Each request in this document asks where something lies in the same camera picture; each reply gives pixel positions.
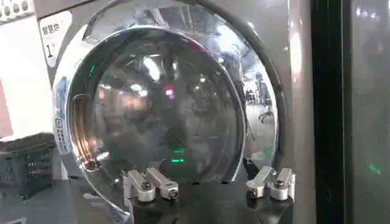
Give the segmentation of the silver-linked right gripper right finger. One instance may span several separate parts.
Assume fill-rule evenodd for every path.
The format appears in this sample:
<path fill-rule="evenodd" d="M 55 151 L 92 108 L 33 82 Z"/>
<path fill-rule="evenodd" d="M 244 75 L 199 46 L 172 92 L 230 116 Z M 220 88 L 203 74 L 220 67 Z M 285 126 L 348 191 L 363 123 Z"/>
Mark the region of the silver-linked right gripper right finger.
<path fill-rule="evenodd" d="M 274 200 L 295 200 L 296 173 L 290 168 L 276 172 L 270 166 L 263 166 L 258 173 L 246 181 L 247 190 L 252 198 L 264 197 L 268 192 Z"/>

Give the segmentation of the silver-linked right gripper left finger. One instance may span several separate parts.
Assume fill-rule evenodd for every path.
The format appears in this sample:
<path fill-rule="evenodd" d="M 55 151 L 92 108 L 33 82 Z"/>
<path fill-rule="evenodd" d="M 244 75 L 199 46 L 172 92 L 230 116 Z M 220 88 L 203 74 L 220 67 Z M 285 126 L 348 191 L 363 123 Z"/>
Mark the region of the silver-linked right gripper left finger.
<path fill-rule="evenodd" d="M 150 203 L 157 198 L 159 192 L 162 199 L 179 198 L 179 184 L 165 177 L 157 168 L 148 167 L 143 173 L 130 170 L 123 176 L 124 204 L 130 207 L 130 200 Z"/>

